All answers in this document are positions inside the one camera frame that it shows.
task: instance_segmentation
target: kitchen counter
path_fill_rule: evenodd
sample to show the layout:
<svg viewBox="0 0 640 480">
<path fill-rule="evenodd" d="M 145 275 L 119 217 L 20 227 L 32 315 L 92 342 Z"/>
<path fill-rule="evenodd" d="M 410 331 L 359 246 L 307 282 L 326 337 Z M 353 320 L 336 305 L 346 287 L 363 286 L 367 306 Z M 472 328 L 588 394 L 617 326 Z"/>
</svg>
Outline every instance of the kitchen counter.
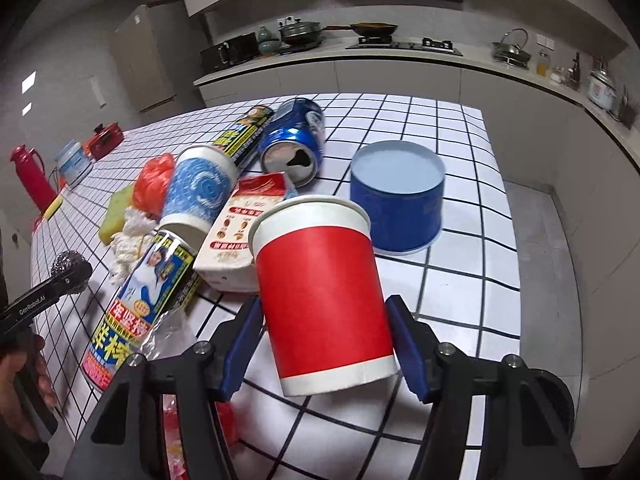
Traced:
<svg viewBox="0 0 640 480">
<path fill-rule="evenodd" d="M 421 43 L 421 38 L 396 38 L 398 41 L 411 41 Z M 338 38 L 327 38 L 321 46 L 306 52 L 287 54 L 286 56 L 259 57 L 238 66 L 214 72 L 203 76 L 193 82 L 195 86 L 201 87 L 215 81 L 224 80 L 233 76 L 287 66 L 290 64 L 304 63 L 310 61 L 337 60 L 337 59 L 397 59 L 397 60 L 423 60 L 424 62 L 446 64 L 462 68 L 476 69 L 482 72 L 489 72 L 494 75 L 504 76 L 517 80 L 529 86 L 539 88 L 578 105 L 590 113 L 611 135 L 617 140 L 619 145 L 629 154 L 640 168 L 640 133 L 636 128 L 627 130 L 622 124 L 613 120 L 609 114 L 604 112 L 597 105 L 592 103 L 583 92 L 578 92 L 564 85 L 559 85 L 549 78 L 540 77 L 535 69 L 524 70 L 518 67 L 506 65 L 492 59 L 491 49 L 457 43 L 455 47 L 462 53 L 460 56 L 451 54 L 440 54 L 437 52 L 425 52 L 421 50 L 401 50 L 391 48 L 352 48 L 355 44 L 356 36 L 345 36 Z M 534 67 L 534 60 L 529 62 L 530 67 Z"/>
<path fill-rule="evenodd" d="M 520 349 L 520 278 L 513 225 L 502 177 L 482 112 L 442 101 L 384 94 L 311 94 L 324 107 L 328 141 L 319 175 L 300 193 L 348 198 L 349 165 L 359 146 L 405 139 L 435 150 L 447 170 L 444 228 L 437 241 L 404 257 L 377 256 L 385 297 L 400 294 L 414 316 L 438 338 L 469 355 L 500 360 Z M 112 192 L 128 186 L 151 156 L 179 153 L 220 134 L 249 105 L 276 107 L 271 97 L 206 108 L 125 133 L 125 140 L 95 163 L 62 207 L 33 234 L 31 280 L 49 277 L 57 253 L 74 249 L 94 273 L 88 289 L 62 298 L 36 318 L 45 337 L 50 376 L 65 422 L 76 438 L 100 399 L 79 372 L 79 361 L 116 287 L 113 254 L 97 232 Z M 248 170 L 258 173 L 257 164 Z M 208 339 L 235 316 L 243 296 L 203 286 L 188 308 L 198 339 Z M 284 398 L 268 333 L 232 403 L 241 443 L 233 460 L 241 480 L 264 478 L 408 477 L 430 407 L 418 402 L 400 376 L 332 394 Z M 484 398 L 475 397 L 461 478 L 476 477 Z"/>
</svg>

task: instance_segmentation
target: checkered tablecloth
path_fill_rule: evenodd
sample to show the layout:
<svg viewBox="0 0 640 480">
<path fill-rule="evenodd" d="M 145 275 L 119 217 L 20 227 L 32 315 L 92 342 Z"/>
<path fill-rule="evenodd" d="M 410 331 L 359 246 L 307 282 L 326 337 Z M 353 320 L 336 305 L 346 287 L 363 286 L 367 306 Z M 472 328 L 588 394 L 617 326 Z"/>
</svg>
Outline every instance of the checkered tablecloth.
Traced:
<svg viewBox="0 0 640 480">
<path fill-rule="evenodd" d="M 98 239 L 111 193 L 128 186 L 143 164 L 215 138 L 249 106 L 277 107 L 292 96 L 206 108 L 126 132 L 126 138 L 33 235 L 32 283 L 49 277 L 60 251 L 80 251 L 94 266 L 88 289 L 62 298 L 36 319 L 45 357 L 74 437 L 100 395 L 79 373 L 84 349 L 116 288 L 108 280 L 113 254 Z M 520 348 L 520 279 L 511 214 L 480 110 L 460 104 L 382 94 L 309 94 L 324 108 L 326 158 L 299 191 L 349 197 L 350 161 L 363 144 L 410 140 L 437 152 L 446 166 L 444 228 L 428 250 L 378 256 L 385 297 L 401 294 L 415 317 L 441 341 L 468 355 L 500 360 Z M 257 163 L 248 173 L 259 173 Z M 189 319 L 199 339 L 233 317 L 239 294 L 198 292 Z M 233 398 L 241 441 L 232 450 L 241 480 L 405 479 L 415 460 L 430 407 L 401 376 L 304 398 L 282 396 L 265 333 Z M 482 440 L 484 399 L 472 406 L 461 478 L 474 479 Z"/>
</svg>

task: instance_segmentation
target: yellow sponge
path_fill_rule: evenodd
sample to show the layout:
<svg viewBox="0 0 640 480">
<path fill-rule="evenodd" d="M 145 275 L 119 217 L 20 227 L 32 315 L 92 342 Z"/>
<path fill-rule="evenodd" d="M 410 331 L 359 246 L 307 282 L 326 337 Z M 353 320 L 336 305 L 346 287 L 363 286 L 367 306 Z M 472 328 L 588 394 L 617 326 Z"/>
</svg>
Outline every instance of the yellow sponge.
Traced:
<svg viewBox="0 0 640 480">
<path fill-rule="evenodd" d="M 107 216 L 104 217 L 98 236 L 100 241 L 109 245 L 111 237 L 124 227 L 124 210 L 133 205 L 133 184 L 111 195 Z"/>
<path fill-rule="evenodd" d="M 58 195 L 54 199 L 54 201 L 51 202 L 49 207 L 47 207 L 47 210 L 42 214 L 42 217 L 45 220 L 49 220 L 53 216 L 53 213 L 55 213 L 58 209 L 60 209 L 61 205 L 62 205 L 62 197 Z"/>
</svg>

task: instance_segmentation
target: red thermos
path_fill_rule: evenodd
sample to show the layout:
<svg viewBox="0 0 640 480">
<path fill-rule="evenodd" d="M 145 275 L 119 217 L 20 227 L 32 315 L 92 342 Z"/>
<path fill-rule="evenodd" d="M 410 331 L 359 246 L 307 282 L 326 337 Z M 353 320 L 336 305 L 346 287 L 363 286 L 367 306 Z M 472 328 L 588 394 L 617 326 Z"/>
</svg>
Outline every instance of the red thermos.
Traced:
<svg viewBox="0 0 640 480">
<path fill-rule="evenodd" d="M 33 155 L 38 157 L 42 168 L 36 164 Z M 24 189 L 27 190 L 40 212 L 44 213 L 58 194 L 51 189 L 49 181 L 47 181 L 40 154 L 36 150 L 27 151 L 23 144 L 14 148 L 10 160 L 15 162 L 15 173 L 18 174 Z"/>
</svg>

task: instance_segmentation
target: metal screw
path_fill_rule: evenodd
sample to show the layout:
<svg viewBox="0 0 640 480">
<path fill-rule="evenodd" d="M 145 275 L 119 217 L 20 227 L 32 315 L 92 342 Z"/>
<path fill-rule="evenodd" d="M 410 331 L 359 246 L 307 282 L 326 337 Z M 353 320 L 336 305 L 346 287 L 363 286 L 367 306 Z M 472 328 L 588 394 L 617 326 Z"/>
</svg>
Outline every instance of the metal screw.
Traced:
<svg viewBox="0 0 640 480">
<path fill-rule="evenodd" d="M 453 355 L 456 352 L 456 347 L 451 343 L 440 343 L 438 345 L 438 352 L 442 355 Z"/>
<path fill-rule="evenodd" d="M 522 366 L 522 359 L 516 354 L 508 354 L 504 357 L 504 360 L 511 368 L 519 368 Z"/>
<path fill-rule="evenodd" d="M 198 341 L 193 345 L 193 351 L 196 352 L 196 354 L 206 354 L 209 350 L 211 350 L 211 343 L 209 341 Z"/>
<path fill-rule="evenodd" d="M 142 354 L 133 354 L 129 359 L 127 359 L 127 365 L 129 366 L 140 366 L 145 357 Z"/>
</svg>

